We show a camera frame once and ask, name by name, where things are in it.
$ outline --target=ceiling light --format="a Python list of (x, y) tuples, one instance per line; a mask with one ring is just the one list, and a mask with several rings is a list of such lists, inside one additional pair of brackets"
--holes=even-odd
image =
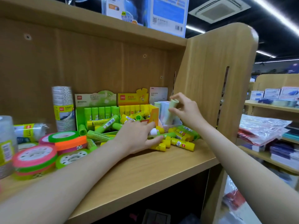
[(274, 62), (284, 62), (284, 61), (299, 61), (299, 59), (280, 60), (280, 61), (262, 61), (262, 62), (255, 62), (255, 64), (274, 63)]
[(259, 53), (259, 54), (265, 55), (265, 56), (269, 56), (270, 58), (276, 58), (276, 56), (271, 55), (271, 54), (266, 53), (266, 52), (263, 52), (263, 51), (260, 51), (260, 50), (257, 50), (256, 52)]
[(289, 29), (294, 31), (299, 36), (299, 28), (293, 22), (291, 22), (288, 18), (286, 18), (278, 9), (276, 9), (273, 5), (268, 3), (265, 0), (253, 0), (258, 3), (261, 7), (267, 10), (270, 14), (272, 14), (275, 18), (277, 18), (282, 24), (287, 26)]
[(189, 25), (186, 25), (186, 28), (187, 28), (187, 29), (190, 29), (190, 30), (193, 30), (193, 31), (196, 31), (196, 32), (198, 32), (198, 33), (202, 33), (202, 34), (205, 33), (204, 30), (201, 30), (201, 29), (199, 29), (199, 28), (195, 28), (195, 27), (192, 27), (192, 26), (189, 26)]

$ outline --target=store shelf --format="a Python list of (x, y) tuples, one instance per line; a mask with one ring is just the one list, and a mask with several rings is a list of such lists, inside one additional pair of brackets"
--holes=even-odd
[(0, 0), (0, 16), (159, 49), (171, 50), (187, 44), (185, 38), (56, 0)]
[(253, 101), (253, 100), (245, 101), (245, 105), (254, 106), (254, 107), (263, 107), (263, 108), (269, 108), (269, 109), (275, 109), (275, 110), (281, 110), (281, 111), (286, 111), (286, 112), (299, 113), (299, 108), (281, 107), (281, 106), (276, 106), (276, 105), (267, 105), (267, 104), (258, 103), (257, 101)]
[[(149, 150), (119, 162), (85, 196), (67, 223), (95, 222), (219, 163), (203, 140), (195, 144), (194, 152), (172, 146), (164, 153)], [(40, 179), (0, 180), (0, 202)]]
[(282, 137), (282, 140), (287, 141), (287, 142), (292, 142), (295, 144), (299, 144), (299, 141), (294, 140), (294, 139), (290, 139), (290, 138), (286, 138), (286, 137)]
[(293, 168), (291, 168), (289, 166), (286, 166), (286, 165), (284, 165), (284, 164), (282, 164), (280, 162), (272, 160), (270, 152), (267, 152), (267, 151), (265, 151), (265, 152), (256, 152), (256, 151), (253, 151), (253, 150), (251, 150), (249, 148), (246, 148), (244, 146), (238, 146), (238, 147), (241, 150), (243, 150), (244, 152), (246, 152), (247, 154), (250, 154), (250, 155), (253, 155), (253, 156), (257, 157), (257, 158), (260, 158), (260, 159), (262, 159), (264, 161), (267, 161), (268, 163), (271, 163), (271, 164), (273, 164), (275, 166), (278, 166), (278, 167), (280, 167), (282, 169), (285, 169), (285, 170), (287, 170), (289, 172), (292, 172), (292, 173), (295, 173), (295, 174), (299, 174), (299, 170), (293, 169)]

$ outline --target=wooden shelf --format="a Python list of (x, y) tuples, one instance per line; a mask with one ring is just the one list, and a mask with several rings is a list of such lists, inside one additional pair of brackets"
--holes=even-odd
[(275, 106), (275, 105), (267, 105), (267, 104), (258, 103), (257, 101), (253, 101), (253, 100), (247, 100), (247, 101), (245, 101), (245, 105), (254, 106), (254, 107), (263, 107), (263, 108), (275, 109), (275, 110), (286, 111), (286, 112), (299, 113), (299, 108), (281, 107), (281, 106)]
[(267, 151), (265, 151), (265, 152), (256, 152), (256, 151), (253, 151), (253, 150), (251, 150), (249, 148), (246, 148), (244, 146), (238, 146), (238, 147), (241, 150), (243, 150), (244, 152), (246, 152), (247, 154), (250, 154), (250, 155), (253, 155), (253, 156), (257, 157), (257, 158), (260, 158), (260, 159), (262, 159), (264, 161), (267, 161), (268, 163), (271, 163), (271, 164), (273, 164), (275, 166), (278, 166), (278, 167), (280, 167), (282, 169), (285, 169), (285, 170), (287, 170), (289, 172), (292, 172), (292, 173), (295, 173), (295, 174), (299, 174), (299, 170), (293, 169), (293, 168), (291, 168), (291, 167), (289, 167), (287, 165), (284, 165), (284, 164), (282, 164), (280, 162), (272, 160), (270, 152), (267, 152)]
[(290, 138), (286, 138), (286, 137), (282, 137), (282, 140), (287, 141), (287, 142), (292, 142), (295, 144), (299, 144), (299, 141), (294, 140), (294, 139), (290, 139)]
[(187, 44), (185, 38), (56, 0), (0, 0), (0, 16), (159, 49), (171, 50)]
[[(95, 222), (219, 163), (203, 140), (195, 144), (194, 152), (171, 146), (165, 153), (146, 150), (122, 160), (91, 189), (67, 223)], [(42, 178), (0, 180), (0, 202)]]

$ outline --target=air conditioning vent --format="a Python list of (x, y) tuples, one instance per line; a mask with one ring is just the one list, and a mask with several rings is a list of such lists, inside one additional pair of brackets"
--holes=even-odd
[(242, 0), (209, 0), (190, 11), (189, 14), (208, 23), (214, 23), (249, 8), (250, 6)]

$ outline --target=right hand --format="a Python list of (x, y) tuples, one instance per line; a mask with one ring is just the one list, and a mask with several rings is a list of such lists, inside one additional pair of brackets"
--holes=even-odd
[(170, 99), (177, 99), (180, 102), (181, 108), (170, 108), (169, 111), (177, 115), (186, 126), (196, 129), (206, 122), (195, 101), (190, 100), (182, 93), (177, 93), (171, 96)]

